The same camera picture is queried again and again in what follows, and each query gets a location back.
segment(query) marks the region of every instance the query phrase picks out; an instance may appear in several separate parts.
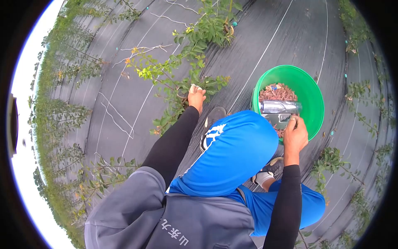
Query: white sky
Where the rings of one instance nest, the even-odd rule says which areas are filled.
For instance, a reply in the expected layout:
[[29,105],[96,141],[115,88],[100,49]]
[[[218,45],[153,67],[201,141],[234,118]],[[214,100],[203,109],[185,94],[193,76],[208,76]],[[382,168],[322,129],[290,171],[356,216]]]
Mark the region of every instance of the white sky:
[[[37,229],[52,248],[69,249],[74,248],[72,243],[64,229],[55,223],[47,202],[39,196],[35,185],[33,172],[37,165],[31,150],[34,144],[30,141],[28,134],[30,126],[27,124],[31,111],[27,100],[28,96],[33,94],[30,83],[33,80],[34,64],[38,61],[37,54],[43,50],[41,41],[53,27],[62,2],[63,0],[54,0],[45,10],[29,36],[18,61],[11,90],[17,98],[19,113],[17,154],[14,155],[12,164],[21,197]],[[26,140],[26,148],[22,145],[22,139]]]

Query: person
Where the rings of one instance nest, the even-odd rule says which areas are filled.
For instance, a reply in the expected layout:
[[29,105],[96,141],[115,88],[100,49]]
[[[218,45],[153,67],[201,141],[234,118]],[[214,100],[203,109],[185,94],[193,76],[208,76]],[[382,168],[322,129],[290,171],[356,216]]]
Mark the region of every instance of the person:
[[[173,180],[204,94],[191,87],[189,107],[142,166],[92,210],[87,249],[256,249],[250,236],[263,235],[264,248],[293,248],[299,229],[321,218],[325,199],[300,182],[299,152],[308,143],[302,118],[285,130],[284,158],[272,159],[278,136],[265,118],[249,110],[226,116],[215,108],[205,121],[203,153]],[[281,180],[274,178],[277,169]],[[250,177],[266,192],[243,186]]]

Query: hand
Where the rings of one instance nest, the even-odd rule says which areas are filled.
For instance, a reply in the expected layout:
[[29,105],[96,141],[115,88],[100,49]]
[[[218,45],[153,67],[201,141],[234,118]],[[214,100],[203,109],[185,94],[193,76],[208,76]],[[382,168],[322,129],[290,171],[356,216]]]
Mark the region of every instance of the hand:
[[308,132],[305,127],[304,120],[301,117],[293,116],[283,136],[284,151],[284,164],[298,165],[299,153],[308,144]]
[[202,114],[203,101],[206,99],[206,96],[204,96],[205,93],[206,90],[202,90],[202,88],[194,85],[192,85],[191,88],[189,89],[189,94],[188,94],[189,106],[195,107],[198,110],[199,115]]

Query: black arm sleeve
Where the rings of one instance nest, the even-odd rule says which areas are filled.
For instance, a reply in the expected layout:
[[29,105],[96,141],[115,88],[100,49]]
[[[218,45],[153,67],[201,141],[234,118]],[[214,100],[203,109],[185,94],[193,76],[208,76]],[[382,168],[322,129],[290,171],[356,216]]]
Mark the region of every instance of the black arm sleeve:
[[283,176],[265,237],[267,249],[292,249],[301,221],[301,179],[298,165],[283,168]]
[[154,168],[162,175],[166,182],[166,188],[172,182],[178,166],[187,152],[198,120],[198,110],[193,106],[188,106],[178,121],[156,141],[142,163],[142,166]]

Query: shoe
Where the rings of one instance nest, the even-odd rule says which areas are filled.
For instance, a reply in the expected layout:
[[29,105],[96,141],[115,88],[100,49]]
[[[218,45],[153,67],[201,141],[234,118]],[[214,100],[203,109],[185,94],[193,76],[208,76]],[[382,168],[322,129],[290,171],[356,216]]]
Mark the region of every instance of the shoe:
[[[272,177],[279,175],[283,172],[283,157],[276,157],[269,161],[258,173],[260,172],[268,172]],[[252,176],[250,178],[251,182],[258,185],[256,182],[256,176]]]
[[207,115],[206,120],[205,120],[205,127],[203,128],[202,136],[200,139],[200,150],[202,153],[207,149],[207,144],[206,144],[206,134],[209,130],[209,128],[218,120],[225,118],[226,117],[226,111],[223,107],[215,107],[211,112]]

